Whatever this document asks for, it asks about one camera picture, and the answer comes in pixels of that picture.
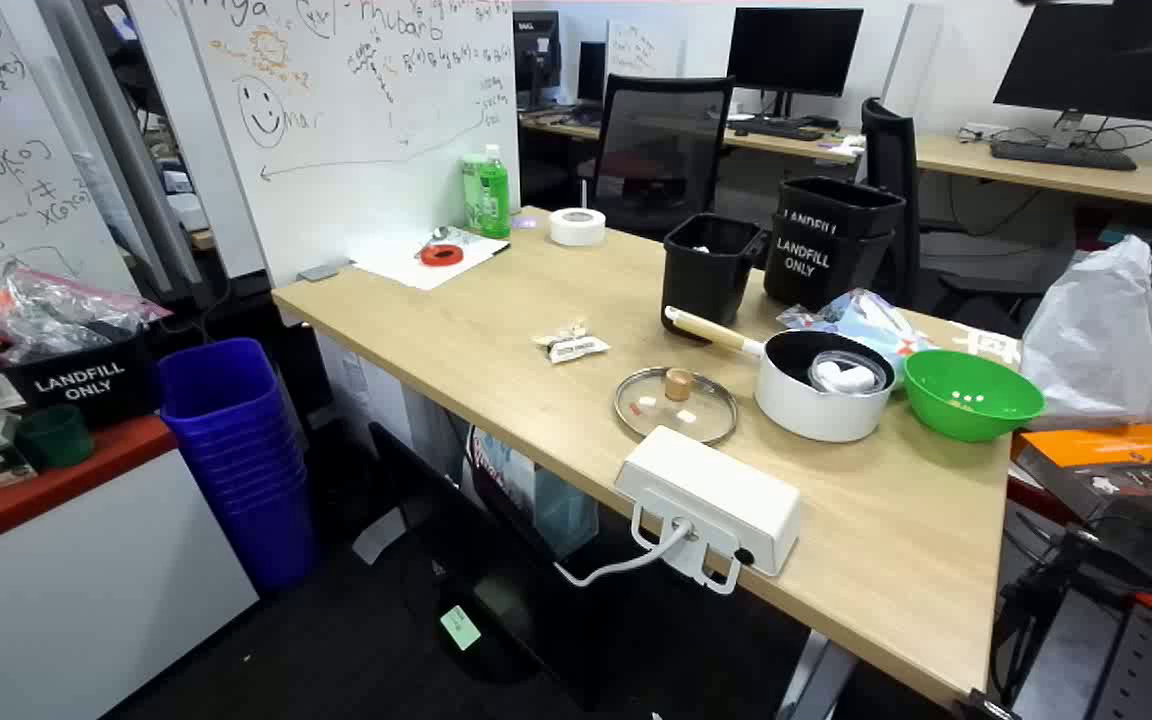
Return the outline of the green plastic bowl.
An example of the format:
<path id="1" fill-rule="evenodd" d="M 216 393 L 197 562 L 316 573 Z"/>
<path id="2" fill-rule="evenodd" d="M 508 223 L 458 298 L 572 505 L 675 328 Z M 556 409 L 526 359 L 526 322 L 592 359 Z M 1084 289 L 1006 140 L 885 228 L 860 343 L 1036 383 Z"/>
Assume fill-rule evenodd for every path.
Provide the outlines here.
<path id="1" fill-rule="evenodd" d="M 988 444 L 1042 414 L 1042 393 L 1015 370 L 955 352 L 923 348 L 898 370 L 906 414 L 934 437 Z"/>

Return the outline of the right computer monitor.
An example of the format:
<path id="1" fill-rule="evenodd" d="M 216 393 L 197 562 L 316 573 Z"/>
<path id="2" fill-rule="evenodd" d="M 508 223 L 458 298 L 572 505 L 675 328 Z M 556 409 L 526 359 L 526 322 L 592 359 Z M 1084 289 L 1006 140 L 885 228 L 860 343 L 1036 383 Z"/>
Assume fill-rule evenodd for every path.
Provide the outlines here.
<path id="1" fill-rule="evenodd" d="M 1053 112 L 1053 147 L 1152 146 L 1152 0 L 1040 0 L 996 106 Z"/>

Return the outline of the blue snack package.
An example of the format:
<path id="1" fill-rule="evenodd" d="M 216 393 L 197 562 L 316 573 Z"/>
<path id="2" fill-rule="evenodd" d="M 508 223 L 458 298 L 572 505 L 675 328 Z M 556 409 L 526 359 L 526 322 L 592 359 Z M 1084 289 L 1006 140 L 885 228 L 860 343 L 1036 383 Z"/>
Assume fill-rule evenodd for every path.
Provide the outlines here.
<path id="1" fill-rule="evenodd" d="M 898 370 L 923 343 L 923 335 L 902 322 L 902 313 L 869 289 L 848 289 L 818 310 L 793 303 L 774 316 L 774 324 L 788 333 L 848 335 L 880 352 L 891 370 Z"/>

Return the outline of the white plastic bag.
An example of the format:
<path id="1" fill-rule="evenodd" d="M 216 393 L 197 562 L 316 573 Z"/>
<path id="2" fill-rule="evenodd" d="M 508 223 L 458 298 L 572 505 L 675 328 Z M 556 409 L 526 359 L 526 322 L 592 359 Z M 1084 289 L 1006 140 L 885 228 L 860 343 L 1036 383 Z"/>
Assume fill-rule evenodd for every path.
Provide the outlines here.
<path id="1" fill-rule="evenodd" d="M 1019 335 L 1042 424 L 1152 421 L 1152 249 L 1127 235 L 1071 261 Z"/>

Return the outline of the black landfill bin stack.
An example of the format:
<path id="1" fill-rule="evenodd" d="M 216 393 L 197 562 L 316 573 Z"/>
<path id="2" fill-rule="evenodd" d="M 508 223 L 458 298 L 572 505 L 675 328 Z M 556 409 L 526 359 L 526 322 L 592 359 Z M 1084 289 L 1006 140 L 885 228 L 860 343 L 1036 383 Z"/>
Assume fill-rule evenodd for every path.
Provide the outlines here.
<path id="1" fill-rule="evenodd" d="M 902 200 L 853 181 L 784 181 L 763 257 L 763 291 L 822 303 L 869 289 L 896 239 Z"/>

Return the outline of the black mesh office chair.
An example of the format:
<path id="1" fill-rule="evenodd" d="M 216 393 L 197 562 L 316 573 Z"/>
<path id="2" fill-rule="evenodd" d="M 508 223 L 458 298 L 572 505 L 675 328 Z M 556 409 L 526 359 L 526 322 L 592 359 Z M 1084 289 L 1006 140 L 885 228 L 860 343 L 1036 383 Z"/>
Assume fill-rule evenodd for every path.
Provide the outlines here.
<path id="1" fill-rule="evenodd" d="M 592 205 L 610 228 L 668 235 L 708 213 L 732 81 L 610 76 L 592 165 Z"/>

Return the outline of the small white packet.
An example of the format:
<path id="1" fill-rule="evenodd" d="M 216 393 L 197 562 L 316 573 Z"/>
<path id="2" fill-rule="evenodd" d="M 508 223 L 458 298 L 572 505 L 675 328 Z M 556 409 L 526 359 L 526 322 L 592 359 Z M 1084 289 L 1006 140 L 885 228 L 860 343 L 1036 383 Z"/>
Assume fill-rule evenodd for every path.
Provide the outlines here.
<path id="1" fill-rule="evenodd" d="M 576 366 L 586 358 L 603 358 L 608 342 L 592 335 L 586 328 L 560 328 L 537 342 L 537 348 L 551 359 L 551 366 Z"/>

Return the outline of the white paper sheet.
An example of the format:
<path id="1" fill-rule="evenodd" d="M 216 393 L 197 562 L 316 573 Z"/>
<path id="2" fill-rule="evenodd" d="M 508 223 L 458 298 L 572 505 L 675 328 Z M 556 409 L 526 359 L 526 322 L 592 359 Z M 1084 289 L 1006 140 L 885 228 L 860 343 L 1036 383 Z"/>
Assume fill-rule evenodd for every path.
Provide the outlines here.
<path id="1" fill-rule="evenodd" d="M 387 235 L 350 257 L 356 267 L 432 291 L 493 257 L 508 251 L 508 239 L 489 239 L 450 223 L 422 223 L 409 235 Z"/>

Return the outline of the stack of blue bins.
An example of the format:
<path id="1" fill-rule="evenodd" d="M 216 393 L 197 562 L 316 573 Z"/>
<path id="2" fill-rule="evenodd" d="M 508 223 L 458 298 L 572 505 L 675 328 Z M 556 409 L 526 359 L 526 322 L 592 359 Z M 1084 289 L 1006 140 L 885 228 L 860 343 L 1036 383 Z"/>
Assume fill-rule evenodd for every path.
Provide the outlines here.
<path id="1" fill-rule="evenodd" d="M 308 470 L 261 342 L 228 335 L 155 366 L 173 430 L 213 518 L 261 593 L 299 586 L 316 565 Z"/>

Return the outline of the black landfill bin with trash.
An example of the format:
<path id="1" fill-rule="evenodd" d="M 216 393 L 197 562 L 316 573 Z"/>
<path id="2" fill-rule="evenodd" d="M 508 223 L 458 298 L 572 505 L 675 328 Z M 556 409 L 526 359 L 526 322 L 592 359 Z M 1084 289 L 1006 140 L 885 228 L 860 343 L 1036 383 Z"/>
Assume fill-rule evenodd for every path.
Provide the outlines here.
<path id="1" fill-rule="evenodd" d="M 112 430 L 155 409 L 150 352 L 138 342 L 53 359 L 5 366 L 32 409 L 71 403 L 89 430 Z"/>

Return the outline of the whiteboard with drawings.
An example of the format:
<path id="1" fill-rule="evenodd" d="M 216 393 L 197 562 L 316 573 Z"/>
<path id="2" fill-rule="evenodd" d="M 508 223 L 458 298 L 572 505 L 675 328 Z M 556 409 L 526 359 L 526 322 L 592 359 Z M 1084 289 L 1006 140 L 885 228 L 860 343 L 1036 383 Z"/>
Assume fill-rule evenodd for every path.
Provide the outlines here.
<path id="1" fill-rule="evenodd" d="M 275 283 L 458 223 L 514 154 L 510 0 L 179 0 Z"/>

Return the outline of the glass pot lid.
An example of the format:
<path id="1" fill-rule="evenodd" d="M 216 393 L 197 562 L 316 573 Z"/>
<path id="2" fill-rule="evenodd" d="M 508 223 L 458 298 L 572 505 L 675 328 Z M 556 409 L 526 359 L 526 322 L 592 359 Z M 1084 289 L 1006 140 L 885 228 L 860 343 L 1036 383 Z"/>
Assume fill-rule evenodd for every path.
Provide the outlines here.
<path id="1" fill-rule="evenodd" d="M 635 441 L 657 430 L 670 430 L 698 444 L 720 444 L 739 424 L 732 393 L 679 366 L 640 370 L 623 377 L 610 393 L 610 418 Z"/>

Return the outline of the black keyboard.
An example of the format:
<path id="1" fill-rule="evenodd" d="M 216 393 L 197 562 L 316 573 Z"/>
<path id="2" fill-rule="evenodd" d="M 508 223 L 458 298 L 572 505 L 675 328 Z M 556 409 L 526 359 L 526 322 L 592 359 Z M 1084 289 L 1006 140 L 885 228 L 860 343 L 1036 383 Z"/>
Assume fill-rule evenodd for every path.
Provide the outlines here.
<path id="1" fill-rule="evenodd" d="M 996 159 L 1033 159 L 1033 165 L 1068 165 L 1068 168 L 1105 168 L 1136 174 L 1136 159 L 1110 147 L 1054 147 L 1042 140 L 988 140 Z"/>

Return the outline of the white tape roll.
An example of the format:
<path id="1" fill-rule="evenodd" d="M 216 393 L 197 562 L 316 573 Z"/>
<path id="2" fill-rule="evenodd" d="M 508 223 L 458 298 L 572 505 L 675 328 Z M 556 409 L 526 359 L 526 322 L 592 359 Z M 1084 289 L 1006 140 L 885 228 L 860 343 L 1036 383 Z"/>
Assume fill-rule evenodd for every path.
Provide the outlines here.
<path id="1" fill-rule="evenodd" d="M 586 249 L 603 239 L 603 216 L 597 207 L 556 207 L 548 216 L 548 239 L 563 249 Z"/>

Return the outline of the left computer monitor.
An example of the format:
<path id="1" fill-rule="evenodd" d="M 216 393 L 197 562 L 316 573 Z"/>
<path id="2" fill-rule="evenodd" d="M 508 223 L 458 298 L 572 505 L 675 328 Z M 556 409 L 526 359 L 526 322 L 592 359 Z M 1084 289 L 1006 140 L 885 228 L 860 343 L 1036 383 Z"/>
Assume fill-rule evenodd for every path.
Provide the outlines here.
<path id="1" fill-rule="evenodd" d="M 796 98 L 843 94 L 860 20 L 860 7 L 739 7 L 727 76 L 767 94 L 758 121 L 788 121 Z"/>

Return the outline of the white electrical box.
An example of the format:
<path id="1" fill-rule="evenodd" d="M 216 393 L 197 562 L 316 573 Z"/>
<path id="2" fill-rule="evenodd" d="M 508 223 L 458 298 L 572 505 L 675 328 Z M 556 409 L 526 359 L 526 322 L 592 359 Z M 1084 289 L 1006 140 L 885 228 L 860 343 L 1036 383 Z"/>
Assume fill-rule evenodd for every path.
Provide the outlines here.
<path id="1" fill-rule="evenodd" d="M 798 541 L 798 492 L 685 432 L 650 430 L 618 463 L 635 513 L 685 521 L 716 556 L 781 575 Z"/>

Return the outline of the computer monitor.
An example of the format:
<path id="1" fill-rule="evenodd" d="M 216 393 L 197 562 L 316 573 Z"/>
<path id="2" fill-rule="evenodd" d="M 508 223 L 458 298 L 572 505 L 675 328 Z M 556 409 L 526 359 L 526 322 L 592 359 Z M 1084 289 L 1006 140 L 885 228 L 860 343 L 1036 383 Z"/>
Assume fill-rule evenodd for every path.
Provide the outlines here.
<path id="1" fill-rule="evenodd" d="M 1040 0 L 996 106 L 1053 112 L 1053 147 L 1152 146 L 1152 0 Z"/>
<path id="2" fill-rule="evenodd" d="M 788 121 L 796 98 L 843 94 L 860 20 L 860 7 L 739 7 L 727 76 L 767 94 L 758 121 Z"/>

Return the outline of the lone black bin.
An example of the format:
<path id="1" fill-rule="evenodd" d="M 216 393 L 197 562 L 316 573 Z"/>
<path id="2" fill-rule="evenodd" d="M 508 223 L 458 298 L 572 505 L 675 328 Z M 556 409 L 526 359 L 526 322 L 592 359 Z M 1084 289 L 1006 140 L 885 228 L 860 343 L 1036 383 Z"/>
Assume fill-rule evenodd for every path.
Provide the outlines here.
<path id="1" fill-rule="evenodd" d="M 748 219 L 696 213 L 664 235 L 664 299 L 732 324 L 748 273 L 763 263 L 767 234 Z"/>

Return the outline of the green wipes bottle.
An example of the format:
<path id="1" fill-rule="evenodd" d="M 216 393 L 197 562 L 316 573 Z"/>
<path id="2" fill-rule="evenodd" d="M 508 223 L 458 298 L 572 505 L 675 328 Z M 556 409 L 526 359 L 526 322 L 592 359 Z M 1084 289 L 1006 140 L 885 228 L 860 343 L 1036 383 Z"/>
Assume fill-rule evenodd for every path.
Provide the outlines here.
<path id="1" fill-rule="evenodd" d="M 510 197 L 508 197 L 508 168 L 497 146 L 466 154 L 458 159 L 458 197 L 465 219 L 475 235 L 508 239 L 510 235 Z"/>

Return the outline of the orange book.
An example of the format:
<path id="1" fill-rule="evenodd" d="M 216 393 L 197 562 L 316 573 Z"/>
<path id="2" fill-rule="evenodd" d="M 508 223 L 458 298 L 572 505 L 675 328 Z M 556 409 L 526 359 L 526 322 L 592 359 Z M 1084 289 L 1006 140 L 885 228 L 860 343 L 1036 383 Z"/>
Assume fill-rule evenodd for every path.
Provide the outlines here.
<path id="1" fill-rule="evenodd" d="M 1101 430 L 1033 430 L 1015 437 L 1015 461 L 1054 470 L 1152 463 L 1152 421 Z"/>

